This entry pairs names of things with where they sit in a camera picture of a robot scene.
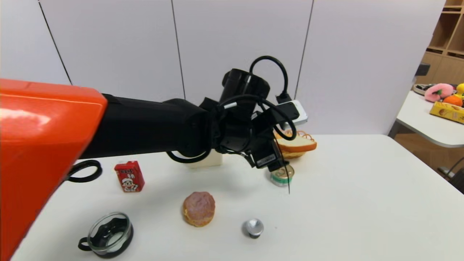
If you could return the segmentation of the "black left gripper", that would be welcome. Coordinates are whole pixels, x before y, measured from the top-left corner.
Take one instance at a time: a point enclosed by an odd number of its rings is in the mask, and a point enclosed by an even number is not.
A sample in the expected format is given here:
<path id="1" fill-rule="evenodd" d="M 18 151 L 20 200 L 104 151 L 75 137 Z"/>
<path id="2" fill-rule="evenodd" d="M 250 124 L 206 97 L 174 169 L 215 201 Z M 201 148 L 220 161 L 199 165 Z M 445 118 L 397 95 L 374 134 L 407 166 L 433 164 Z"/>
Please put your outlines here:
<path id="1" fill-rule="evenodd" d="M 286 167 L 289 162 L 283 160 L 275 138 L 255 138 L 250 141 L 250 165 L 262 169 L 268 168 L 269 172 Z"/>

